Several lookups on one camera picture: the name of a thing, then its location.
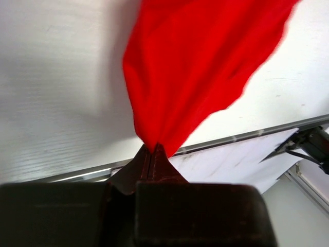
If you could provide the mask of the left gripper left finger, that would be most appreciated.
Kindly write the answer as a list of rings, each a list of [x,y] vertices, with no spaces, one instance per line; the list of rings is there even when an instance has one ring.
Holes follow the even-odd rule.
[[[26,182],[1,186],[1,246],[123,246],[134,226],[142,147],[104,182]]]

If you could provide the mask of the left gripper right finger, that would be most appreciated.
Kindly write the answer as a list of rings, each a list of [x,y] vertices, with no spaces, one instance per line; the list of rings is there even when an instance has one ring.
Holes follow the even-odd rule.
[[[136,185],[137,246],[277,246],[266,204],[244,184],[189,183],[162,145]]]

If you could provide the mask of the red t shirt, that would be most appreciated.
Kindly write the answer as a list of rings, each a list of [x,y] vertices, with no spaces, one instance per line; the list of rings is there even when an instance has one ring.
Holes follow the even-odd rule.
[[[136,134],[173,155],[232,105],[283,37],[297,1],[142,1],[123,56]]]

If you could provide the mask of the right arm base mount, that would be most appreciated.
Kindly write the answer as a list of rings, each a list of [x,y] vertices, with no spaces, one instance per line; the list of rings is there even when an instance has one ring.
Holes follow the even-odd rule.
[[[328,175],[328,133],[322,126],[297,131],[262,161],[283,153],[308,160]]]

